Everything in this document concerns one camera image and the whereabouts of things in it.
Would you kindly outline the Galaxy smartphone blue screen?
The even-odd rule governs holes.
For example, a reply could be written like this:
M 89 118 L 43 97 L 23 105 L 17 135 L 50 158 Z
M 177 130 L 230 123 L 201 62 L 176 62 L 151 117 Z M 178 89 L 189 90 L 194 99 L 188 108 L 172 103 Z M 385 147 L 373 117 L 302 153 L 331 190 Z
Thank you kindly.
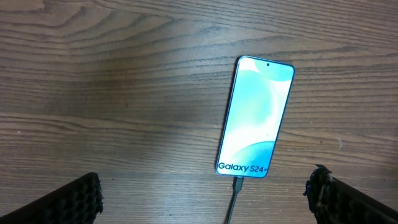
M 238 58 L 215 171 L 264 178 L 269 170 L 295 75 L 292 65 Z

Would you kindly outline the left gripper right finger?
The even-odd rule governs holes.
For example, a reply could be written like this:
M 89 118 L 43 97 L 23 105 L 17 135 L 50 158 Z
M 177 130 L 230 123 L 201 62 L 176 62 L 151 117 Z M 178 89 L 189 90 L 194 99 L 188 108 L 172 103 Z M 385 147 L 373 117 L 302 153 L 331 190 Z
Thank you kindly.
M 397 224 L 397 211 L 332 176 L 318 164 L 304 196 L 318 224 Z

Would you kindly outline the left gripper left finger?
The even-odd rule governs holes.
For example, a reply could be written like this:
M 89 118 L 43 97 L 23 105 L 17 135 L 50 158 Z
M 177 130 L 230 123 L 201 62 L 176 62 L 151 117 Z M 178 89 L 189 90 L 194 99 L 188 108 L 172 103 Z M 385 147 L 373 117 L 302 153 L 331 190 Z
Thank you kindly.
M 93 224 L 103 212 L 100 179 L 95 172 L 1 217 L 1 224 Z

